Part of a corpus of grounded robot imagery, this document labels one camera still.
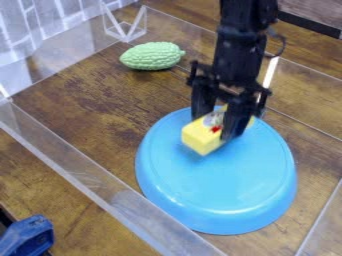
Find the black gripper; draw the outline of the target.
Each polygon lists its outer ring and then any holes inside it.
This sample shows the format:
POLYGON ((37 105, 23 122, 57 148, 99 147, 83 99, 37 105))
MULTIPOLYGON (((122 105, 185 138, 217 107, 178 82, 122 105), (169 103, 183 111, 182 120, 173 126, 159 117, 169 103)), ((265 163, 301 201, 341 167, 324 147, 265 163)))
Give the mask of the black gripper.
POLYGON ((265 108, 272 91, 258 82, 268 38, 262 32, 221 25, 213 64, 191 63, 187 85, 191 93, 194 120, 214 110, 216 102, 226 102, 221 139, 240 137, 252 116, 265 108))

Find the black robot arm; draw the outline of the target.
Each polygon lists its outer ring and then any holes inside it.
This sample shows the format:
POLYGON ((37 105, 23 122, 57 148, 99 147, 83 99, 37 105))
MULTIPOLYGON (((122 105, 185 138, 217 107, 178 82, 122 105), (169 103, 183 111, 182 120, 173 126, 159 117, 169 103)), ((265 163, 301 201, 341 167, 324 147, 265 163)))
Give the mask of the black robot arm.
POLYGON ((221 22, 212 65, 191 63, 187 84, 194 120, 229 104, 221 140, 240 137, 253 116, 260 117, 272 91, 257 81, 268 43, 266 30, 276 23, 277 0, 221 0, 221 22))

